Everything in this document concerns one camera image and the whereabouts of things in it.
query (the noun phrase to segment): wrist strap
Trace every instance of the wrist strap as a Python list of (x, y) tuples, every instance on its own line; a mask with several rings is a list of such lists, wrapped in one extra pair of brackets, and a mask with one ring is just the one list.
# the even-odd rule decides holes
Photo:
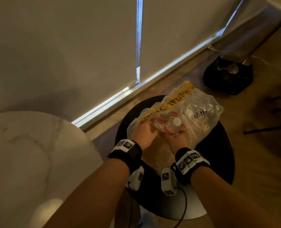
[(130, 175), (140, 167), (142, 149), (135, 142), (129, 139), (122, 139), (113, 148), (108, 158), (117, 158), (127, 164), (130, 170)]
[(182, 148), (176, 153), (176, 163), (173, 163), (171, 169), (176, 178), (183, 184), (190, 183), (192, 173), (200, 166), (210, 167), (210, 163), (196, 150)]

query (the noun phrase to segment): person's right arm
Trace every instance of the person's right arm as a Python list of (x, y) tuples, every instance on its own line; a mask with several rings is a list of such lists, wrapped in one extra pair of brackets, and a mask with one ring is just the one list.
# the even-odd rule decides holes
[[(179, 149), (189, 147), (185, 132), (177, 137), (169, 137), (166, 134), (163, 134), (163, 137), (174, 155)], [(205, 166), (197, 168), (192, 173), (190, 182), (216, 228), (281, 228), (278, 220), (210, 168)]]

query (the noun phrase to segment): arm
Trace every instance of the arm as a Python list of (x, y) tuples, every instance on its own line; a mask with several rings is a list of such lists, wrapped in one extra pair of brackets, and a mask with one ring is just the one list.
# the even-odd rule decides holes
[[(150, 121), (146, 121), (135, 129), (131, 140), (145, 149), (156, 135), (157, 131), (150, 131)], [(44, 228), (109, 227), (129, 176), (123, 161), (109, 159), (69, 195)]]
[[(177, 137), (162, 134), (173, 154), (189, 148), (186, 132)], [(281, 227), (281, 223), (268, 214), (253, 199), (219, 177), (213, 170), (201, 166), (191, 175), (190, 182), (216, 227)]]

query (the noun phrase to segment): table top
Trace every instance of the table top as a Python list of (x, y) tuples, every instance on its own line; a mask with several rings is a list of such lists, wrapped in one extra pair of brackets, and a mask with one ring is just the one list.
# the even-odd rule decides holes
[[(141, 111), (150, 108), (156, 102), (161, 102), (165, 95), (151, 97), (133, 107), (122, 120), (115, 139), (117, 144), (127, 138), (127, 128), (139, 117)], [(215, 171), (226, 182), (232, 184), (235, 173), (235, 160), (230, 139), (220, 122), (211, 130), (197, 146), (199, 151), (211, 164)], [(138, 191), (130, 191), (130, 195), (148, 211), (167, 219), (181, 219), (185, 209), (185, 196), (181, 190), (175, 196), (166, 196), (161, 191), (161, 177), (144, 161), (141, 163), (144, 175)], [(198, 218), (207, 212), (190, 184), (184, 186), (178, 183), (187, 195), (187, 210), (184, 219)]]
[(42, 227), (40, 213), (55, 211), (102, 163), (70, 122), (33, 111), (0, 113), (0, 227)]

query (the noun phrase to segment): red label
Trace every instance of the red label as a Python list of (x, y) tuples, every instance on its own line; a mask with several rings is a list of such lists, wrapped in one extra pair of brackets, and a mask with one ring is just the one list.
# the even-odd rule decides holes
[(168, 120), (163, 120), (163, 119), (160, 119), (159, 117), (156, 117), (156, 120), (161, 124), (166, 124), (168, 122)]
[(174, 136), (174, 133), (171, 133), (168, 129), (167, 126), (164, 127), (164, 131), (166, 132), (166, 134), (170, 135), (170, 136)]

